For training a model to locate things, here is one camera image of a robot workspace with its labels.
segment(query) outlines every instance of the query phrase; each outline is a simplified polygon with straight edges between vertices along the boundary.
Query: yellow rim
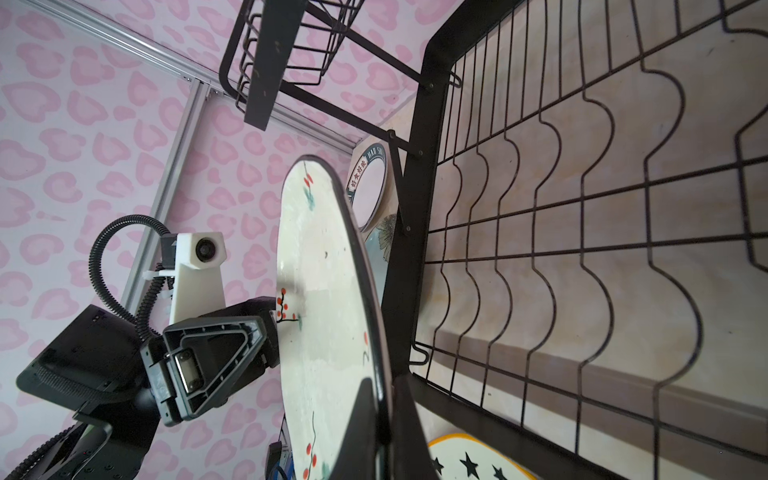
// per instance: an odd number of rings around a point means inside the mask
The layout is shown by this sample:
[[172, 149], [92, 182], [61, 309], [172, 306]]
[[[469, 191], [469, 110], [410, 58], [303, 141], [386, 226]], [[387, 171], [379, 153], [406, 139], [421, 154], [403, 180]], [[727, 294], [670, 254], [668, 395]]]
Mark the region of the yellow rim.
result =
[[444, 436], [440, 437], [439, 439], [432, 440], [427, 446], [431, 447], [433, 445], [437, 445], [440, 442], [444, 442], [445, 440], [450, 440], [450, 439], [464, 439], [464, 440], [470, 440], [472, 442], [478, 443], [478, 444], [486, 447], [488, 450], [492, 450], [493, 452], [496, 452], [497, 454], [499, 454], [501, 457], [505, 458], [507, 460], [507, 462], [511, 463], [513, 467], [515, 467], [517, 470], [520, 471], [520, 473], [522, 473], [523, 475], [525, 475], [529, 479], [536, 480], [536, 478], [533, 475], [531, 475], [530, 473], [528, 473], [528, 471], [525, 470], [525, 468], [522, 468], [520, 465], [518, 465], [517, 463], [513, 462], [512, 460], [510, 460], [509, 457], [507, 457], [507, 455], [502, 454], [499, 450], [496, 450], [494, 448], [491, 448], [491, 447], [487, 446], [485, 443], [480, 442], [475, 437], [467, 435], [466, 433], [452, 433], [450, 435], [444, 435]]

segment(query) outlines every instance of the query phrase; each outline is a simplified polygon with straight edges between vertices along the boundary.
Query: black star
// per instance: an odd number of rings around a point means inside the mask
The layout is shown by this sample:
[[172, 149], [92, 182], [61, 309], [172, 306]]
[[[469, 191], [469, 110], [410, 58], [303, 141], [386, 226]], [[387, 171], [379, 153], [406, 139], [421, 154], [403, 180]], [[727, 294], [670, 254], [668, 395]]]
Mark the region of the black star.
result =
[[478, 464], [472, 463], [472, 460], [469, 459], [469, 454], [467, 452], [464, 452], [464, 455], [467, 455], [466, 461], [465, 460], [459, 460], [459, 461], [463, 463], [464, 466], [467, 468], [467, 478], [469, 478], [470, 475], [474, 475], [476, 479], [480, 480], [480, 477], [478, 477], [478, 470], [477, 470]]
[[495, 466], [491, 465], [493, 467], [493, 476], [494, 478], [498, 478], [498, 480], [507, 480], [507, 478], [504, 476], [504, 472], [500, 468], [496, 468]]
[[442, 475], [442, 465], [440, 465], [440, 461], [435, 457], [434, 460], [432, 460], [432, 467], [437, 470], [437, 472]]

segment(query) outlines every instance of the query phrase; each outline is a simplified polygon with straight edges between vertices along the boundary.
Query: plate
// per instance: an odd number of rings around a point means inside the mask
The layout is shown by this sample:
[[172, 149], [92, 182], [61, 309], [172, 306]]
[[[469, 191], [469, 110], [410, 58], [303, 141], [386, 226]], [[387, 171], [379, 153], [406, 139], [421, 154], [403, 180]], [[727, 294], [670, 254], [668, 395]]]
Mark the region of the plate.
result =
[[280, 377], [296, 477], [327, 478], [357, 397], [373, 380], [392, 411], [384, 327], [372, 276], [342, 184], [302, 156], [283, 185], [277, 239]]
[[386, 149], [381, 144], [373, 144], [362, 153], [349, 175], [346, 196], [361, 232], [371, 223], [382, 201], [386, 169]]
[[366, 253], [373, 272], [373, 282], [376, 286], [376, 298], [379, 305], [384, 295], [384, 283], [386, 283], [386, 271], [389, 268], [389, 252], [392, 250], [392, 236], [395, 234], [395, 221], [397, 214], [384, 217], [382, 221], [371, 230], [366, 240]]
[[429, 456], [432, 467], [444, 480], [535, 480], [520, 465], [464, 433], [433, 440], [429, 443]]

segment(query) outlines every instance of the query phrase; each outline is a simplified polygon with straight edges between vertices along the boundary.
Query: silver metal frame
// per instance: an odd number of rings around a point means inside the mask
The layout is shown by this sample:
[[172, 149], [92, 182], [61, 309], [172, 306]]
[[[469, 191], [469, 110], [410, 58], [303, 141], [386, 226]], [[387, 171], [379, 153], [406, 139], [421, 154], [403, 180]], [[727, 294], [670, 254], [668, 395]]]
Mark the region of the silver metal frame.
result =
[[[171, 202], [176, 194], [181, 170], [192, 145], [197, 125], [200, 123], [205, 101], [210, 97], [210, 94], [221, 94], [222, 92], [218, 73], [155, 41], [136, 34], [74, 0], [20, 1], [52, 18], [62, 20], [78, 30], [85, 31], [112, 47], [136, 55], [150, 65], [182, 77], [191, 83], [190, 96], [187, 99], [184, 115], [171, 146], [165, 171], [150, 212], [152, 217], [165, 222]], [[352, 155], [355, 148], [355, 142], [282, 105], [275, 104], [272, 119], [340, 153]], [[135, 312], [138, 308], [147, 283], [141, 274], [145, 270], [154, 270], [153, 262], [159, 243], [160, 239], [157, 235], [150, 232], [149, 229], [145, 229], [121, 298], [121, 303], [128, 311]]]

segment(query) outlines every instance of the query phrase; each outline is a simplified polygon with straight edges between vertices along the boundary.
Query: black wire basket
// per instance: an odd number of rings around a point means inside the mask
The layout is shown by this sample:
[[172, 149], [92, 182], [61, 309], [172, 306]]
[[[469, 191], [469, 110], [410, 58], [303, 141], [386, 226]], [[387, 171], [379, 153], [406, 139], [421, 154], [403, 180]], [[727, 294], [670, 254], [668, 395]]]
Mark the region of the black wire basket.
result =
[[[317, 86], [333, 62], [346, 33], [351, 29], [364, 0], [309, 0], [300, 23], [283, 81], [294, 85]], [[245, 113], [249, 86], [253, 78], [253, 63], [259, 41], [263, 3], [244, 2], [241, 15], [246, 18], [243, 28], [237, 26], [232, 35], [242, 37], [243, 49], [238, 66], [235, 105]]]

